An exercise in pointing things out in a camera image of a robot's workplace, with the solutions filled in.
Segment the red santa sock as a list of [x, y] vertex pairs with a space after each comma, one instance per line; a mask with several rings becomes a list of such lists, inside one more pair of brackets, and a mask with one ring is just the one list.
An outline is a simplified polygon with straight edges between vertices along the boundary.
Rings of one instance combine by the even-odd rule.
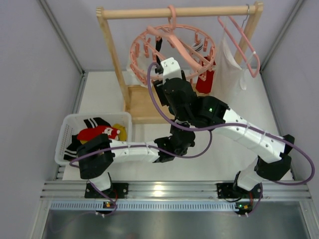
[[202, 94], [209, 94], [212, 89], [216, 63], [213, 62], [212, 71], [207, 70], [198, 76], [196, 82], [196, 90]]
[[95, 128], [81, 130], [77, 139], [79, 141], [90, 141], [101, 134], [107, 134], [110, 139], [119, 139], [120, 130], [111, 126], [99, 125]]

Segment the pink round clip hanger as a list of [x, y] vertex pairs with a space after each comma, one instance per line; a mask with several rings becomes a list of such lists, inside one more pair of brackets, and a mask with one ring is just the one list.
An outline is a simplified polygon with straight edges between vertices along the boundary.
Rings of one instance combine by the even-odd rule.
[[[149, 63], [156, 62], [156, 56], [160, 61], [167, 59], [161, 52], [156, 51], [156, 41], [162, 38], [162, 44], [167, 42], [171, 50], [176, 50], [182, 60], [187, 63], [190, 68], [189, 74], [186, 79], [192, 82], [192, 79], [198, 77], [200, 74], [205, 73], [207, 70], [212, 71], [213, 62], [215, 62], [216, 45], [214, 40], [204, 31], [187, 24], [178, 24], [176, 22], [176, 9], [173, 5], [169, 5], [171, 17], [168, 18], [168, 24], [158, 26], [148, 26], [147, 29], [139, 34], [132, 42], [129, 55], [132, 58], [144, 54], [149, 58]], [[192, 44], [186, 43], [178, 37], [177, 30], [183, 30], [194, 33], [194, 43], [203, 41], [203, 48], [196, 52], [191, 46]]]

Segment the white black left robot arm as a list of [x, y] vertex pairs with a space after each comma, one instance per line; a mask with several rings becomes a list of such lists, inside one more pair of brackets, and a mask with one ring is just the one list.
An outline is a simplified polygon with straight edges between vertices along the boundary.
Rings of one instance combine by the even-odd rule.
[[77, 149], [80, 178], [88, 180], [105, 195], [113, 189], [108, 168], [113, 163], [143, 161], [166, 163], [184, 157], [195, 146], [195, 133], [174, 126], [170, 136], [136, 143], [118, 141], [100, 134]]

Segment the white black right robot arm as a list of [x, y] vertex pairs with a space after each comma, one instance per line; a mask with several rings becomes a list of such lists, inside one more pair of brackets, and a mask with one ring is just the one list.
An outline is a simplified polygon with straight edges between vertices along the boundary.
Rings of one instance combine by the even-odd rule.
[[264, 180], [281, 180], [290, 170], [293, 136], [264, 132], [218, 98], [198, 96], [182, 78], [156, 80], [153, 86], [161, 105], [169, 107], [174, 115], [175, 127], [187, 131], [191, 125], [196, 130], [215, 131], [257, 155], [252, 164], [236, 174], [234, 189], [251, 191]]

